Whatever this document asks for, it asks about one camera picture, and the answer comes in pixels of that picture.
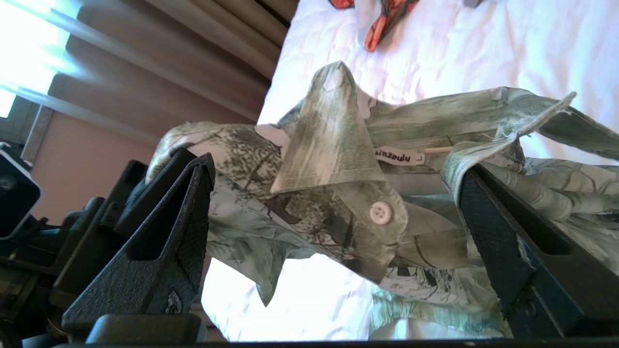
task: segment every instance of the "bright window light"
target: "bright window light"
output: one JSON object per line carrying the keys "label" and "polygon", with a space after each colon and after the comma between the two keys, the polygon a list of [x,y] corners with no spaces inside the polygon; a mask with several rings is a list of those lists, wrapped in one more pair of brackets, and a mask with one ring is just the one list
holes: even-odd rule
{"label": "bright window light", "polygon": [[[47,94],[51,80],[63,70],[64,47],[69,33],[37,17],[51,8],[75,17],[75,0],[18,0],[33,13],[10,0],[0,0],[0,82]],[[0,89],[0,117],[6,118],[15,94]]]}

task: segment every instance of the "clothing label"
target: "clothing label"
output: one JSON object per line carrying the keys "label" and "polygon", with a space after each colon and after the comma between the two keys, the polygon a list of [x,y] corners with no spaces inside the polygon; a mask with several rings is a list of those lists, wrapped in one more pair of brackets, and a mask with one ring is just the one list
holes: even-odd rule
{"label": "clothing label", "polygon": [[395,147],[382,146],[374,150],[376,159],[392,165],[411,166],[425,163],[425,154],[416,150],[402,150]]}

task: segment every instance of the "curtain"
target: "curtain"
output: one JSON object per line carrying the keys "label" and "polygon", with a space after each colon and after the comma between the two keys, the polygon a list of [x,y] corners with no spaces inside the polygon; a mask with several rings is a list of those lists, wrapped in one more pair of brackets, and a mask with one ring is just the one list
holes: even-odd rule
{"label": "curtain", "polygon": [[0,106],[19,95],[153,145],[185,122],[255,123],[296,5],[0,0],[15,18],[0,27]]}

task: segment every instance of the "white button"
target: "white button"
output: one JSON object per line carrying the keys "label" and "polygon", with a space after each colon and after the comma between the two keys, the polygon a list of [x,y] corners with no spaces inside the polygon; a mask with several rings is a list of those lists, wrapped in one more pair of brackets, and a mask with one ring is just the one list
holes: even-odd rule
{"label": "white button", "polygon": [[370,208],[370,218],[379,225],[391,221],[391,208],[385,202],[376,202]]}

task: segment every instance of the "orange fabric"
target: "orange fabric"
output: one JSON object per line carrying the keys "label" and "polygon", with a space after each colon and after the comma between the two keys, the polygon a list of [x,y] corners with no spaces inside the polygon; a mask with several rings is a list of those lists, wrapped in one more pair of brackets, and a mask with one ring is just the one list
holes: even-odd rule
{"label": "orange fabric", "polygon": [[[365,35],[365,49],[374,52],[378,43],[390,29],[406,14],[413,10],[419,0],[373,0],[381,2],[381,14],[374,20],[370,31]],[[355,0],[329,0],[336,9],[355,7]]]}

